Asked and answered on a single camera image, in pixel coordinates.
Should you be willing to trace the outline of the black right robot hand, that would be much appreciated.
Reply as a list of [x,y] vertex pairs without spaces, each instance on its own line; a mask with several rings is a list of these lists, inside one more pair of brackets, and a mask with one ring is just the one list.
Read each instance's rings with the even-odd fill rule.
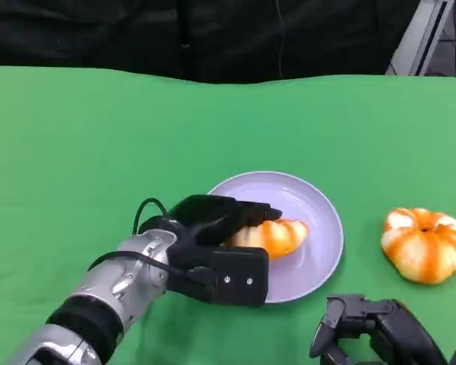
[[309,350],[321,364],[355,364],[338,342],[369,336],[377,364],[446,364],[444,354],[414,314],[398,300],[367,300],[360,294],[327,298],[327,309]]

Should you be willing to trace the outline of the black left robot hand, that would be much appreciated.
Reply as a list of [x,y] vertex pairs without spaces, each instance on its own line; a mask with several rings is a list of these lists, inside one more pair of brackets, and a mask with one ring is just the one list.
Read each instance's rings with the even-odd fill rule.
[[282,211],[268,203],[221,195],[191,195],[167,213],[199,246],[219,246],[245,227],[276,221]]

